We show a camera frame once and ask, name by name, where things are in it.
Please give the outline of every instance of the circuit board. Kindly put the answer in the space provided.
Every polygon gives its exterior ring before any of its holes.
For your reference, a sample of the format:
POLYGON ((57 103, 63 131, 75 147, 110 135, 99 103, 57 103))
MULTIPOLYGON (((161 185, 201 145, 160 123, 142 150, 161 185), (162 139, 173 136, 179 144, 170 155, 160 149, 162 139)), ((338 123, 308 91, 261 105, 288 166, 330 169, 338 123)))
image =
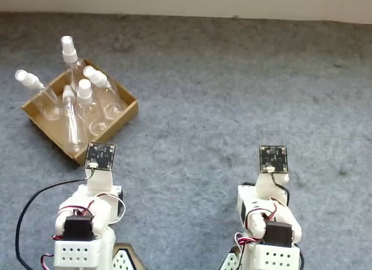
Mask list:
POLYGON ((274 167, 274 173, 288 173, 287 148, 284 145, 260 146, 260 172, 266 173, 268 167, 274 167))
POLYGON ((114 153, 115 145, 90 142, 85 158, 85 168, 91 168, 94 164, 96 170, 111 171, 114 153))

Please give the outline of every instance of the white plastic bracket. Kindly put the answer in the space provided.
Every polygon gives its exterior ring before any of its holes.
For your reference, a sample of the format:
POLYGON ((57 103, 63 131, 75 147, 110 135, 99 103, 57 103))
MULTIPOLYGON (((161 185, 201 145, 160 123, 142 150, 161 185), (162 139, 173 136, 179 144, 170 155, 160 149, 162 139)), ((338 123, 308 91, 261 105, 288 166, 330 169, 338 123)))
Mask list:
POLYGON ((132 260, 126 250, 119 250, 112 259, 113 270, 135 270, 132 260))

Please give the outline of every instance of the white wire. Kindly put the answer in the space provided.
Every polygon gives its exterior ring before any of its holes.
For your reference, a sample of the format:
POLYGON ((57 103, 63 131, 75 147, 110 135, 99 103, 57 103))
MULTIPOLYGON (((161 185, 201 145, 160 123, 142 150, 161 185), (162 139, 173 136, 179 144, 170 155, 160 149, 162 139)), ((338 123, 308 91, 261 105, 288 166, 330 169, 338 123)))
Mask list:
POLYGON ((117 199, 118 201, 120 201, 121 204, 123 205, 123 212, 122 212, 122 214, 117 218, 117 220, 109 223, 109 225, 113 225, 113 224, 116 224, 117 222, 120 222, 120 220, 124 217, 124 214, 126 213, 126 209, 127 209, 126 204, 118 196, 112 195, 111 193, 102 192, 102 193, 97 193, 95 196, 96 197, 100 197, 100 196, 103 196, 103 195, 113 197, 113 198, 117 199))
POLYGON ((240 253, 242 253, 242 247, 241 247, 241 245, 238 243, 237 235, 241 235, 241 236, 242 236, 242 234, 241 234, 240 232, 237 232, 237 233, 235 233, 235 235, 234 235, 234 242, 235 242, 235 244, 238 246, 240 253))

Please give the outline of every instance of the red wire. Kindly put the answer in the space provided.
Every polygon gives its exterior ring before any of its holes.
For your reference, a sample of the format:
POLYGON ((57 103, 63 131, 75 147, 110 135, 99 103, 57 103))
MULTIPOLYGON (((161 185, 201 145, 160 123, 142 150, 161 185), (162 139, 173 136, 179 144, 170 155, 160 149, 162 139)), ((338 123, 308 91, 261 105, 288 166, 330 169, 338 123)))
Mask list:
POLYGON ((248 215, 251 213, 251 212, 254 212, 254 211, 258 211, 258 210, 263 210, 263 211, 267 211, 267 212, 270 212, 270 215, 265 219, 266 221, 269 221, 271 220, 274 216, 275 216, 275 213, 277 211, 277 206, 275 203, 274 204, 274 211, 270 211, 269 209, 266 209, 266 208, 255 208, 255 209, 252 209, 250 210, 250 212, 247 213, 247 215, 245 216, 245 221, 244 221, 244 225, 245 225, 245 228, 248 229, 248 215))
POLYGON ((64 207, 62 207, 61 209, 59 209, 58 211, 60 211, 60 210, 62 210, 62 209, 66 209, 66 208, 77 208, 77 209, 83 209, 83 211, 81 212, 82 215, 83 215, 83 213, 86 212, 86 211, 88 211, 91 215, 93 215, 92 212, 90 212, 88 208, 85 208, 85 207, 83 207, 83 206, 79 206, 79 205, 68 205, 68 206, 64 206, 64 207))
POLYGON ((89 210, 89 208, 91 207, 91 205, 92 205, 93 202, 94 202, 94 200, 92 200, 91 202, 89 202, 88 207, 83 211, 83 215, 85 215, 85 213, 89 210))
POLYGON ((41 267, 44 270, 49 270, 49 268, 45 265, 44 258, 45 257, 54 257, 54 254, 43 254, 40 258, 41 267))

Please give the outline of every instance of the cardboard box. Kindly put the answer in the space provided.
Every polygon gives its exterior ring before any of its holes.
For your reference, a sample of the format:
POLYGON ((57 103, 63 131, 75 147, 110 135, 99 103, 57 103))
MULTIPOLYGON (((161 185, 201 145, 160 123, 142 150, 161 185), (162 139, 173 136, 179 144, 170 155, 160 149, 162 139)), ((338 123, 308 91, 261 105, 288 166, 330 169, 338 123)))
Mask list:
MULTIPOLYGON (((89 60, 85 60, 87 65, 92 66, 93 68, 102 71, 97 65, 93 64, 89 60)), ((115 120, 113 120, 107 127, 107 129, 98 137, 89 137, 90 141, 94 142, 107 142, 111 136, 113 136, 121 127, 129 122, 137 113, 138 113, 138 102, 119 82, 107 75, 110 82, 114 82, 117 86, 117 90, 120 94, 121 99, 123 100, 126 108, 122 114, 115 120)), ((51 83, 50 86, 55 91, 58 97, 62 97, 63 87, 69 83, 69 72, 65 71, 58 77, 56 77, 51 83)), ((34 104, 29 100, 26 102, 22 109, 28 114, 29 118, 35 123, 35 125, 45 133, 55 144, 61 148, 66 155, 71 159, 78 162, 80 165, 84 164, 86 149, 77 153, 75 156, 68 154, 63 147, 63 140, 65 139, 64 133, 61 131, 64 129, 61 120, 58 123, 51 124, 50 121, 45 119, 45 117, 40 114, 38 109, 34 104)))

